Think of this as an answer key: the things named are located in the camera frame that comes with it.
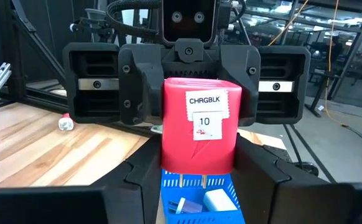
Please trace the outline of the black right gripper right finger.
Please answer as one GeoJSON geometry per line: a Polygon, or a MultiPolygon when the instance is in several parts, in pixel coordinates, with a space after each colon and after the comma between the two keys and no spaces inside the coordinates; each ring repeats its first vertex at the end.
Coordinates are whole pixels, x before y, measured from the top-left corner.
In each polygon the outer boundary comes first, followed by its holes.
{"type": "Polygon", "coordinates": [[[362,224],[362,183],[329,183],[241,136],[231,178],[246,224],[362,224]]]}

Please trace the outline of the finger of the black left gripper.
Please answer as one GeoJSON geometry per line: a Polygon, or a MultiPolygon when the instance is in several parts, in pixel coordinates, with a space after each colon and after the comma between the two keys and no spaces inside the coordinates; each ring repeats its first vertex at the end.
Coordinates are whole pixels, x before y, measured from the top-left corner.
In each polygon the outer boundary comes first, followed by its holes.
{"type": "Polygon", "coordinates": [[[242,88],[238,126],[250,126],[258,109],[259,51],[252,45],[222,45],[220,63],[220,79],[242,88]]]}
{"type": "Polygon", "coordinates": [[[164,71],[158,44],[126,44],[118,55],[119,111],[126,125],[162,123],[164,71]]]}

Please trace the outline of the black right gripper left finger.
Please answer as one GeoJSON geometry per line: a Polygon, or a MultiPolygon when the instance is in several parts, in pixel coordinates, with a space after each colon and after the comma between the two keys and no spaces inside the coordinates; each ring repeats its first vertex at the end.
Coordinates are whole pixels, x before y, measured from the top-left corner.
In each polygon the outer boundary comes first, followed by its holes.
{"type": "Polygon", "coordinates": [[[0,224],[155,224],[161,136],[91,185],[0,189],[0,224]]]}

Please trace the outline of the red and white charger block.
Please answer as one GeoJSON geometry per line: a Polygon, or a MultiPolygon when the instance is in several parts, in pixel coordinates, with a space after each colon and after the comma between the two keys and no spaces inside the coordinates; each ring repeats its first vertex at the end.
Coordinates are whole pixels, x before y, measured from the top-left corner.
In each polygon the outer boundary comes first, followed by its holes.
{"type": "Polygon", "coordinates": [[[74,129],[74,123],[68,113],[62,115],[58,121],[59,129],[62,131],[71,131],[74,129]]]}

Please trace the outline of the purple and white charger block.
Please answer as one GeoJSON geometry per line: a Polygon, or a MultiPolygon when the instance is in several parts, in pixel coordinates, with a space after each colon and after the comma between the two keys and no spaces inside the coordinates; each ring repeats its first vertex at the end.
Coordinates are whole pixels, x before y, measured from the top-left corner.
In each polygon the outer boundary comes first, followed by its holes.
{"type": "Polygon", "coordinates": [[[181,197],[178,202],[170,201],[168,203],[170,213],[200,213],[203,211],[203,205],[187,200],[181,197]]]}

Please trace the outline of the pink charger block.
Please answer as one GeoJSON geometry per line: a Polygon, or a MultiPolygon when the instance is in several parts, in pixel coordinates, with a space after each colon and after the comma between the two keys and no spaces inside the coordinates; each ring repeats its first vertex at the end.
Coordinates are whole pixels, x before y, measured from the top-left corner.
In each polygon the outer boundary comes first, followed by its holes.
{"type": "Polygon", "coordinates": [[[242,88],[223,80],[168,78],[163,86],[162,168],[180,175],[233,169],[242,88]]]}

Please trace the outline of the black caster wheel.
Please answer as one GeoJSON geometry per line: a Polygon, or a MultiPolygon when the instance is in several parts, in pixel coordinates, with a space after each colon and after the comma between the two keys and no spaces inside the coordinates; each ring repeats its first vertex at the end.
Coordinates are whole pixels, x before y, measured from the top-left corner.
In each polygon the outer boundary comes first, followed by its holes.
{"type": "Polygon", "coordinates": [[[316,177],[318,177],[318,175],[319,175],[318,167],[311,162],[295,162],[294,165],[296,167],[298,167],[299,169],[302,169],[316,177]]]}

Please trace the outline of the blue plastic basket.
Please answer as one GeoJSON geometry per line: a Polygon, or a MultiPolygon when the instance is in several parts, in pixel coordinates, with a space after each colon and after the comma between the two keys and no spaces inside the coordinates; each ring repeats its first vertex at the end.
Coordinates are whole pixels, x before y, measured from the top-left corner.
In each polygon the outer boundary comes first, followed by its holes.
{"type": "Polygon", "coordinates": [[[207,180],[207,187],[202,187],[199,175],[184,175],[183,181],[176,173],[162,171],[161,197],[166,224],[245,224],[239,206],[236,191],[229,174],[212,175],[207,180]],[[203,203],[204,194],[210,190],[222,189],[236,206],[236,210],[214,212],[203,203]],[[202,206],[198,213],[176,213],[180,200],[193,202],[202,206]]]}

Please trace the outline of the black diagonal frame strut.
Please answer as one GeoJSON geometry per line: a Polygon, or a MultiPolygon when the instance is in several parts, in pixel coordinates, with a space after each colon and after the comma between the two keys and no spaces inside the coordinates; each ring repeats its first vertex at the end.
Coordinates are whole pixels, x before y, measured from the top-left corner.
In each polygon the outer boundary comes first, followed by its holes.
{"type": "Polygon", "coordinates": [[[13,7],[13,9],[11,9],[11,16],[15,27],[18,28],[21,34],[26,38],[26,42],[40,56],[43,63],[48,66],[59,84],[65,87],[65,71],[63,67],[37,35],[36,29],[28,20],[20,0],[11,0],[11,6],[13,7]]]}

